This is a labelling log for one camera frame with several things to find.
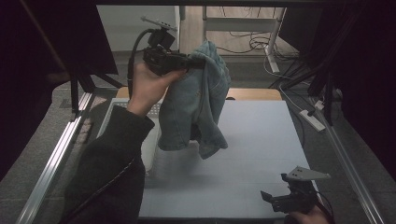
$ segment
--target black cable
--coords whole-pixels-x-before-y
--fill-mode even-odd
[[[289,72],[289,70],[291,69],[291,66],[294,65],[295,62],[297,62],[298,60],[295,60],[288,68],[287,72],[284,73],[284,75],[282,77],[279,77],[276,81],[274,81],[268,88],[272,88],[273,86],[275,86],[276,84],[276,88],[279,85],[279,83],[281,81],[283,81],[285,78],[289,79],[291,77],[293,77],[295,74],[297,74],[300,70],[302,70],[306,64],[305,63],[301,63],[297,68],[294,68],[292,71]]]
[[[232,50],[224,49],[224,48],[221,48],[221,47],[217,47],[217,49],[222,49],[222,50],[225,50],[225,51],[228,51],[228,52],[231,52],[231,53],[248,53],[248,52],[251,52],[251,51],[255,50],[253,48],[253,49],[249,49],[249,50],[246,50],[246,51],[232,51]]]
[[[227,16],[225,15],[224,7],[221,7],[221,8],[222,8],[222,10],[223,10],[224,17],[227,17]]]
[[[255,45],[256,46],[256,49],[257,49],[257,46],[259,46],[259,45],[262,45],[262,47],[261,48],[259,48],[259,49],[265,49],[265,46],[264,45],[268,45],[268,41],[257,41],[256,39],[266,39],[266,40],[269,40],[269,38],[268,37],[266,37],[266,36],[255,36],[255,37],[253,37],[253,34],[250,34],[250,40],[249,40],[249,45],[250,45],[250,48],[252,49],[253,48],[253,45]]]
[[[129,62],[128,62],[127,81],[128,81],[129,99],[131,99],[132,97],[132,87],[133,87],[133,79],[134,79],[134,56],[136,55],[137,46],[139,45],[140,40],[143,38],[145,34],[153,33],[153,32],[154,32],[153,29],[147,29],[143,31],[134,42],[134,48],[132,49],[131,57],[129,58]]]
[[[274,16],[275,16],[275,11],[276,11],[276,7],[274,7],[273,18],[274,18]]]
[[[259,16],[260,16],[260,11],[262,10],[262,8],[261,7],[259,7],[259,12],[257,13],[257,18],[259,18]]]
[[[228,32],[228,33],[230,33],[230,35],[234,36],[234,37],[244,37],[244,36],[248,36],[248,35],[262,35],[262,34],[265,34],[265,32],[257,32],[257,33],[251,32],[252,34],[248,34],[248,35],[233,35],[231,32]]]
[[[329,221],[330,224],[335,224],[334,216],[329,213],[329,211],[321,202],[317,202],[316,206],[324,213],[326,219]]]
[[[326,196],[324,196],[324,194],[322,194],[321,192],[317,191],[317,193],[326,200],[326,203],[327,203],[327,205],[330,208],[330,212],[332,214],[332,217],[334,217],[334,211],[332,210],[332,204],[330,203],[329,199]]]
[[[280,53],[280,51],[277,49],[276,43],[275,43],[275,47],[274,47],[274,56],[281,61],[301,60],[300,53],[297,53],[297,55],[293,55],[293,56],[285,56],[282,53]]]
[[[249,14],[252,15],[252,12],[253,12],[253,7],[248,7],[247,10],[246,10],[246,8],[247,8],[247,7],[244,7],[244,11],[248,11],[248,14],[245,16],[245,18],[246,18]]]
[[[101,195],[106,189],[108,189],[112,184],[118,181],[127,172],[130,167],[134,164],[134,158],[110,181],[105,183],[99,190],[94,192],[87,200],[79,204],[74,210],[72,210],[68,215],[63,217],[59,224],[69,223],[74,217],[76,217],[84,208],[86,208],[94,199]]]
[[[312,109],[315,111],[317,110],[313,105],[311,105],[302,95],[300,95],[299,93],[295,92],[295,91],[291,91],[292,93],[294,93],[295,95],[297,95],[298,97],[300,97],[302,100],[304,100],[310,107],[312,107]]]

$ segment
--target black jacket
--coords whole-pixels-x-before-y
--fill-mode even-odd
[[[66,188],[64,216],[132,166],[68,223],[136,223],[145,184],[141,146],[154,123],[115,106],[105,132],[83,152]]]

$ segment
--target cloth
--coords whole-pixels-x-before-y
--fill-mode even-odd
[[[190,57],[205,59],[205,69],[191,69],[168,88],[160,110],[158,145],[165,151],[181,150],[196,140],[201,158],[207,159],[228,147],[218,123],[231,79],[212,42],[205,41]]]
[[[154,123],[115,106],[105,132],[84,150],[78,169],[66,187],[64,215],[134,163],[111,187],[69,223],[136,223],[145,185],[141,146]]]

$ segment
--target cable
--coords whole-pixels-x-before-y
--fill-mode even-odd
[[[291,69],[291,67],[294,65],[294,63],[295,63],[296,61],[294,61],[293,64],[288,68],[288,71]],[[290,73],[288,73],[288,71],[285,72],[285,73],[284,73],[285,75],[284,75],[283,77],[280,77],[278,80],[274,81],[268,88],[272,88],[275,84],[278,86],[279,84],[277,84],[277,83],[280,83],[280,82],[283,80],[283,78],[288,78],[288,77],[289,77],[289,79],[292,79],[291,77],[293,77],[293,76],[296,75],[300,70],[302,70],[302,69],[304,68],[304,66],[305,66],[305,64],[304,64],[304,63],[301,63],[297,68],[294,68]]]
[[[230,35],[234,36],[234,37],[244,37],[244,36],[249,36],[249,35],[262,35],[262,34],[265,34],[265,32],[258,32],[258,33],[251,32],[252,34],[249,34],[249,35],[233,35],[231,32],[228,32],[228,33],[230,33]]]
[[[276,7],[274,7],[273,18],[274,18],[274,16],[275,16],[275,11],[276,11]]]
[[[332,210],[332,204],[330,203],[329,199],[326,196],[324,196],[324,194],[322,194],[320,191],[317,191],[317,193],[326,200],[326,204],[330,208],[330,212],[332,214],[332,217],[334,217],[334,211]]]
[[[299,106],[297,106],[297,104],[295,104],[295,103],[289,98],[289,96],[288,96],[285,92],[283,92],[283,90],[282,90],[282,84],[279,85],[279,89],[280,89],[280,91],[282,91],[282,93],[286,96],[286,98],[289,99],[289,101],[290,101],[293,105],[295,105],[297,108],[299,108],[300,110],[302,110]]]
[[[257,13],[257,18],[259,18],[259,16],[260,16],[260,11],[262,10],[262,8],[261,7],[259,7],[259,12]]]
[[[313,106],[313,105],[311,105],[307,100],[305,100],[305,98],[302,96],[302,95],[300,95],[299,93],[297,93],[297,92],[295,92],[295,91],[291,91],[291,92],[293,92],[295,95],[297,95],[298,97],[300,97],[302,100],[304,100],[309,106],[311,106],[314,110],[316,110],[316,108]]]
[[[231,52],[231,53],[248,53],[248,52],[251,52],[251,51],[255,50],[253,48],[253,49],[249,49],[249,50],[246,50],[246,51],[232,51],[232,50],[224,49],[224,48],[221,48],[221,47],[217,47],[217,49],[222,49],[222,50],[225,50],[225,51],[228,51],[228,52]]]
[[[224,7],[220,7],[220,9],[222,9],[222,13],[223,13],[224,17],[227,17],[227,16],[225,15]]]
[[[274,56],[277,57],[279,60],[281,61],[288,61],[288,60],[297,60],[300,59],[300,53],[299,52],[288,52],[288,53],[293,53],[293,55],[291,56],[287,56],[281,53],[281,51],[279,51],[277,49],[277,44],[275,44],[274,47]]]
[[[271,76],[275,76],[275,77],[282,77],[282,78],[287,78],[287,79],[291,79],[291,80],[293,80],[294,78],[292,78],[292,77],[286,77],[286,76],[282,76],[282,75],[279,75],[279,74],[275,74],[275,73],[272,73],[272,72],[270,72],[270,71],[268,71],[268,69],[265,67],[265,61],[266,61],[266,58],[267,58],[267,56],[265,56],[264,57],[264,69],[265,69],[265,71],[269,74],[269,75],[271,75]],[[309,83],[307,83],[307,82],[301,82],[301,83],[303,83],[303,84],[305,84],[305,85],[307,85],[307,86],[309,86],[310,84]]]
[[[294,64],[296,63],[297,61],[296,60],[294,60],[293,61],[293,63],[288,67],[288,69],[286,70],[286,72],[284,72],[284,74],[287,74],[288,72],[289,72],[289,70],[294,66]],[[279,79],[277,79],[276,81],[274,81],[273,83],[271,83],[271,85],[269,85],[268,86],[268,89],[271,89],[278,81],[280,81],[281,80],[281,78],[279,78]]]
[[[250,40],[248,42],[249,45],[250,45],[250,48],[253,48],[253,45],[256,45],[256,46],[262,45],[262,47],[260,49],[265,49],[265,46],[268,45],[268,41],[257,41],[256,39],[259,39],[259,38],[263,38],[263,39],[266,39],[266,40],[269,41],[269,38],[266,37],[266,36],[255,36],[255,37],[253,37],[253,34],[250,34]]]
[[[73,220],[74,217],[76,217],[84,208],[86,208],[94,199],[96,199],[99,195],[101,195],[106,189],[108,189],[113,183],[118,181],[124,174],[127,172],[130,167],[134,164],[134,158],[131,159],[131,161],[110,181],[105,183],[99,190],[94,192],[87,200],[85,200],[83,203],[79,204],[74,210],[72,210],[68,215],[63,217],[59,224],[65,224],[69,223],[71,220]]]
[[[143,38],[145,34],[153,33],[153,32],[154,32],[153,29],[147,29],[143,31],[134,42],[134,48],[132,49],[131,57],[129,58],[129,62],[128,62],[128,74],[127,74],[128,93],[130,99],[132,97],[132,87],[133,87],[133,79],[134,79],[134,56],[136,55],[137,46],[139,45],[140,40]]]
[[[247,10],[248,10],[248,14],[245,16],[245,18],[246,18],[249,14],[252,15],[252,13],[253,13],[253,7],[248,7]]]
[[[329,213],[329,211],[326,209],[326,207],[321,202],[318,201],[316,206],[324,213],[324,215],[326,216],[326,219],[329,221],[330,224],[335,224],[334,216]]]

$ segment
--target white table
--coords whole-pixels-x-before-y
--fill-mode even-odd
[[[229,147],[207,160],[198,144],[158,150],[140,217],[277,218],[260,190],[290,194],[281,173],[309,168],[284,101],[226,101],[219,126]]]

